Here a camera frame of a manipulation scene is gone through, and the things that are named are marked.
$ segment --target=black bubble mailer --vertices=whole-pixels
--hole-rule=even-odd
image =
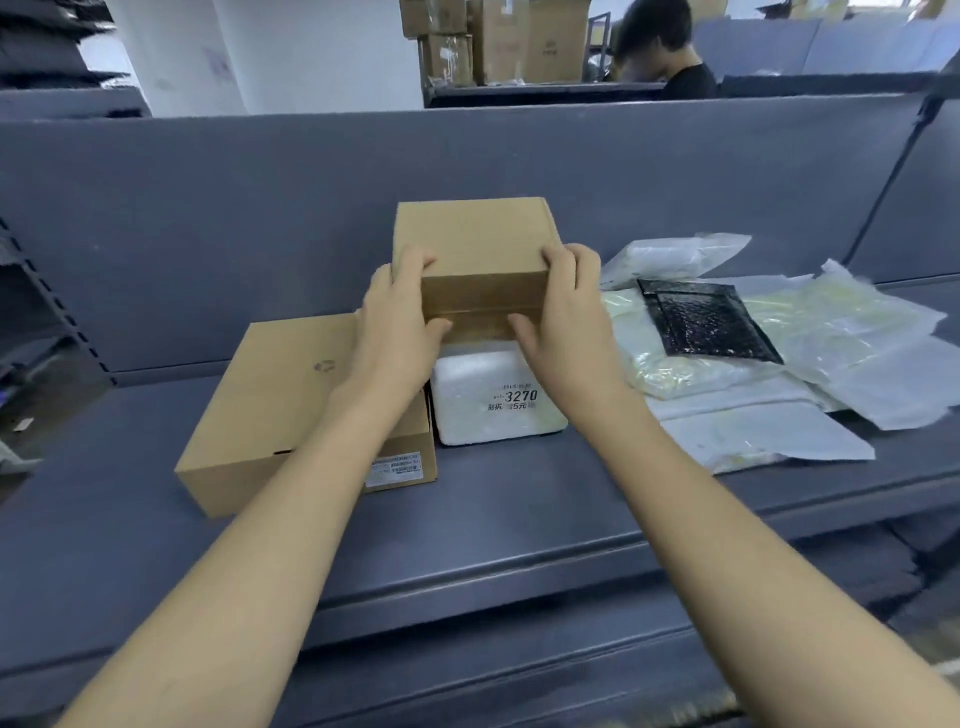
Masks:
[[[721,283],[636,282],[668,356],[719,356],[782,364],[736,289]]]

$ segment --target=styrofoam box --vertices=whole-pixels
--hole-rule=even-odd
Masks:
[[[567,425],[516,342],[444,347],[430,386],[444,445],[542,435]]]

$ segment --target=forearm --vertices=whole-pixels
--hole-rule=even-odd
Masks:
[[[265,726],[403,402],[329,417],[87,686],[73,725]]]
[[[583,420],[754,717],[804,728],[960,722],[948,685],[687,456],[639,395]]]

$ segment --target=person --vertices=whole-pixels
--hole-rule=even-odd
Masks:
[[[692,34],[687,0],[635,0],[624,13],[613,45],[619,79],[665,79],[660,93],[665,101],[716,98],[716,79],[693,48]]]
[[[511,315],[516,339],[623,490],[755,721],[960,725],[948,683],[680,449],[627,385],[599,257],[579,245],[543,255],[540,326]],[[393,276],[389,266],[373,274],[350,374],[316,429],[89,682],[61,728],[270,723],[368,468],[450,329],[421,314],[430,263],[412,248]]]

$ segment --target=black shirt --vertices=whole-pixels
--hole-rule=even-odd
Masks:
[[[706,63],[688,66],[666,82],[660,92],[660,98],[665,101],[715,99],[718,95],[717,80]]]

